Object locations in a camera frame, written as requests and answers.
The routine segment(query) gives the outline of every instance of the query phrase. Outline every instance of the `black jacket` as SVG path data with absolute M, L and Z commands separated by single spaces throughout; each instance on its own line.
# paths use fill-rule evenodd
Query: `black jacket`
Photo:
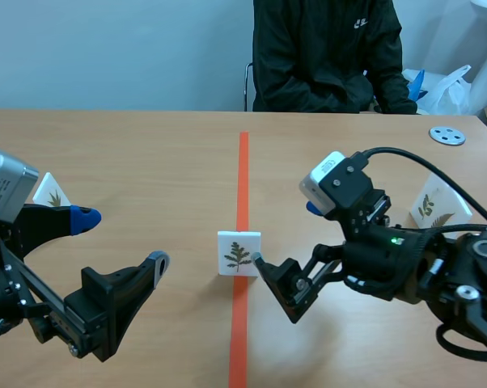
M 254 20 L 255 111 L 416 113 L 392 0 L 254 0 Z

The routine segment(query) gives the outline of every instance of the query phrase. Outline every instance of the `metal plate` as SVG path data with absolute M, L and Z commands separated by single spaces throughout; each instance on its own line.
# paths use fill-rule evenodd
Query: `metal plate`
M 451 127 L 434 127 L 429 131 L 430 137 L 447 146 L 461 146 L 467 137 L 458 129 Z

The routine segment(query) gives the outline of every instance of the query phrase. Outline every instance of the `white card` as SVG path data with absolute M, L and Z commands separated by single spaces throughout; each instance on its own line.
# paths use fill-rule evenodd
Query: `white card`
M 33 196 L 33 203 L 44 206 L 71 206 L 66 194 L 58 186 L 53 176 L 46 172 L 39 188 L 36 189 Z
M 411 216 L 420 229 L 466 224 L 472 212 L 466 201 L 438 176 L 430 174 L 411 209 Z M 447 233 L 454 238 L 457 233 Z
M 227 276 L 258 276 L 251 255 L 260 249 L 260 232 L 218 232 L 218 273 Z

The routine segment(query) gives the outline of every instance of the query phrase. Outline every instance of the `black cable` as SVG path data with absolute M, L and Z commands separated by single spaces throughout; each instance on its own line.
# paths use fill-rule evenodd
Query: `black cable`
M 487 225 L 482 225 L 482 224 L 458 224 L 458 225 L 440 226 L 439 228 L 422 228 L 422 229 L 399 228 L 399 230 L 405 230 L 408 232 L 422 232 L 422 233 L 432 232 L 433 234 L 439 234 L 439 233 L 451 233 L 451 232 L 484 232 L 486 228 Z
M 363 152 L 366 158 L 370 158 L 376 154 L 395 154 L 400 155 L 405 158 L 409 158 L 416 163 L 421 164 L 423 167 L 427 168 L 434 172 L 439 178 L 441 178 L 445 183 L 447 183 L 451 188 L 455 190 L 460 196 L 464 198 L 482 217 L 485 218 L 487 221 L 487 210 L 483 208 L 476 200 L 474 200 L 464 189 L 462 189 L 451 177 L 445 174 L 443 171 L 439 170 L 434 164 L 431 162 L 427 162 L 424 158 L 417 156 L 413 153 L 410 153 L 405 150 L 401 150 L 399 148 L 392 148 L 392 147 L 377 147 L 372 148 L 370 150 L 365 150 Z
M 436 340 L 443 349 L 468 360 L 487 362 L 487 351 L 462 348 L 448 341 L 448 339 L 445 338 L 445 333 L 449 330 L 451 330 L 451 328 L 445 324 L 438 326 L 436 329 Z

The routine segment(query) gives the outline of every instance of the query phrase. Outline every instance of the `red tape line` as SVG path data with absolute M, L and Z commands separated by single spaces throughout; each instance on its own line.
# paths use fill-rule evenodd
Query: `red tape line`
M 238 159 L 236 231 L 249 230 L 249 132 L 241 132 Z M 229 349 L 229 388 L 247 388 L 248 278 L 235 276 Z

